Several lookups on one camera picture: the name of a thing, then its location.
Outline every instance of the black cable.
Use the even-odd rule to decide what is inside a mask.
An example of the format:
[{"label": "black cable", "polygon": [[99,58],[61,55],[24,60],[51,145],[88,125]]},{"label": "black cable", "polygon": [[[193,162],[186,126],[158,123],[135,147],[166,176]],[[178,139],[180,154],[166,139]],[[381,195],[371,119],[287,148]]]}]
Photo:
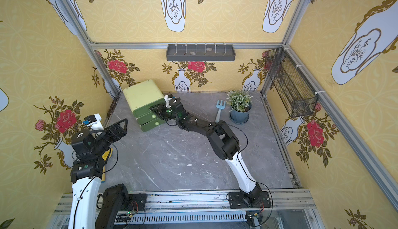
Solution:
[{"label": "black cable", "polygon": [[166,121],[166,124],[167,124],[168,126],[176,126],[176,125],[177,125],[177,123],[176,123],[176,124],[169,124],[167,121]]},{"label": "black cable", "polygon": [[140,225],[140,227],[145,223],[146,219],[147,219],[147,212],[145,211],[145,207],[144,207],[144,222]]},{"label": "black cable", "polygon": [[113,143],[111,143],[111,142],[109,142],[109,143],[112,144],[112,145],[115,147],[115,149],[116,149],[116,162],[115,162],[115,165],[114,165],[111,169],[108,169],[108,170],[105,171],[103,174],[105,174],[105,173],[108,172],[108,171],[111,171],[111,170],[116,166],[117,161],[119,160],[119,152],[117,151],[116,146],[115,146]]},{"label": "black cable", "polygon": [[240,154],[244,149],[246,149],[246,147],[247,147],[248,144],[249,144],[249,139],[248,139],[246,133],[244,133],[240,128],[238,128],[238,127],[236,127],[236,126],[233,126],[233,125],[230,125],[230,124],[227,124],[227,123],[226,123],[226,125],[231,126],[231,127],[234,127],[234,128],[236,128],[236,129],[240,130],[240,131],[245,135],[245,137],[246,137],[246,146],[245,146],[242,150],[240,150],[240,151],[238,152],[238,155],[236,156],[236,158],[238,159],[238,162],[239,162],[240,166],[241,166],[242,169],[243,169],[243,172],[245,172],[245,175],[247,176],[247,178],[248,178],[249,180],[251,180],[252,182],[255,182],[255,183],[264,185],[264,186],[267,188],[267,190],[268,190],[268,192],[269,192],[269,195],[271,196],[271,212],[269,213],[269,215],[267,216],[267,218],[266,218],[266,220],[265,220],[264,222],[262,222],[262,223],[259,224],[259,225],[256,225],[255,227],[261,226],[262,224],[264,224],[264,223],[271,217],[271,214],[272,214],[272,210],[273,210],[273,199],[272,199],[271,191],[269,190],[268,186],[265,185],[264,183],[256,182],[256,181],[252,180],[252,179],[248,176],[248,174],[246,173],[245,169],[243,168],[242,163],[241,163],[240,160],[239,160],[239,157],[238,157],[239,154]]},{"label": "black cable", "polygon": [[95,177],[93,177],[93,178],[87,183],[87,185],[84,187],[82,193],[81,193],[80,196],[79,196],[79,200],[77,201],[77,204],[76,204],[75,214],[74,214],[74,216],[73,216],[73,229],[74,229],[74,224],[75,224],[75,221],[76,221],[77,207],[79,206],[79,202],[80,202],[80,199],[81,199],[81,197],[82,197],[82,194],[84,193],[84,191],[86,190],[86,188],[88,187],[88,185],[89,185],[94,179],[95,179]]},{"label": "black cable", "polygon": [[101,209],[101,208],[98,207],[98,201],[100,200],[100,196],[102,196],[102,194],[98,194],[98,196],[97,196],[97,204],[96,204],[96,206],[97,206],[98,209]]}]

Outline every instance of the metal track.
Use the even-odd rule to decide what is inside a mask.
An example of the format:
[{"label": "metal track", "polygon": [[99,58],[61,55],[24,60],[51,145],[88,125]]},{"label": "metal track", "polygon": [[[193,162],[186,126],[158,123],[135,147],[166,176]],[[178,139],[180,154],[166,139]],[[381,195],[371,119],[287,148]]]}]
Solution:
[{"label": "metal track", "polygon": [[[181,212],[226,212],[255,211],[257,208],[230,209],[226,200],[228,192],[238,190],[215,191],[166,191],[166,192],[131,192],[131,194],[147,194],[145,211],[149,213],[181,213]],[[314,209],[315,203],[306,188],[271,189],[274,210]],[[64,194],[53,215],[68,215],[72,207],[72,194]]]},{"label": "metal track", "polygon": [[[151,49],[167,49],[168,44],[175,44],[175,42],[91,42],[90,46],[94,50],[103,49],[118,49],[118,50],[151,50]],[[233,44],[234,49],[273,49],[282,47],[280,42],[227,42]]]}]

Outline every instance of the yellow sponge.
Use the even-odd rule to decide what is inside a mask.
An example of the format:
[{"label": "yellow sponge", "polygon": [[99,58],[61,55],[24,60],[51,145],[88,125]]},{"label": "yellow sponge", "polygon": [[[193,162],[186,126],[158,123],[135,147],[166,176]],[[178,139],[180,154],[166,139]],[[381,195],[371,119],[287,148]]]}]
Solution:
[{"label": "yellow sponge", "polygon": [[[113,148],[109,148],[109,150],[102,155],[102,158],[104,159],[104,161],[106,161],[106,159],[108,159],[109,157],[112,156],[112,152],[113,152]],[[105,182],[105,165],[102,168],[101,182]]]}]

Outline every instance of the rose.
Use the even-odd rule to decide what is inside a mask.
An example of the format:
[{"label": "rose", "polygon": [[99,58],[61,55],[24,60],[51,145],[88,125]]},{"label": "rose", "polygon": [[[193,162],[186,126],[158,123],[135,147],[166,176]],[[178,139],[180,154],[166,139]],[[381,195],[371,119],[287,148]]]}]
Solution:
[{"label": "rose", "polygon": [[39,131],[42,131],[42,130],[44,130],[44,126],[45,125],[46,125],[46,122],[44,122],[44,120],[39,119],[37,121],[37,123],[35,124],[35,129],[39,130]]},{"label": "rose", "polygon": [[203,73],[203,71],[206,69],[206,66],[204,62],[189,62],[188,69],[191,69],[195,72]]},{"label": "rose", "polygon": [[113,60],[108,62],[108,67],[109,69],[113,69],[119,73],[126,73],[127,72],[127,67],[126,64],[122,63],[121,61],[118,60]]},{"label": "rose", "polygon": [[322,109],[321,104],[320,104],[319,102],[317,102],[316,105],[315,105],[315,110],[316,110],[317,112],[319,112],[321,109]]},{"label": "rose", "polygon": [[57,118],[57,123],[55,124],[55,128],[59,130],[59,132],[64,133],[67,129],[71,128],[75,123],[76,115],[71,110],[65,110],[59,114]]},{"label": "rose", "polygon": [[307,124],[308,138],[312,146],[320,147],[324,142],[323,129],[315,120]]}]

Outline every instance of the potted plant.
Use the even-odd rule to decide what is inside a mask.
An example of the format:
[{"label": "potted plant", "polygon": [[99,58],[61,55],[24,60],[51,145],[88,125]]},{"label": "potted plant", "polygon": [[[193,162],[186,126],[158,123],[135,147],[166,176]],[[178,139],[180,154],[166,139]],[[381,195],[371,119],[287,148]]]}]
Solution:
[{"label": "potted plant", "polygon": [[230,91],[226,99],[231,106],[229,113],[230,119],[237,124],[244,124],[249,120],[249,111],[251,109],[251,98],[247,91]]}]

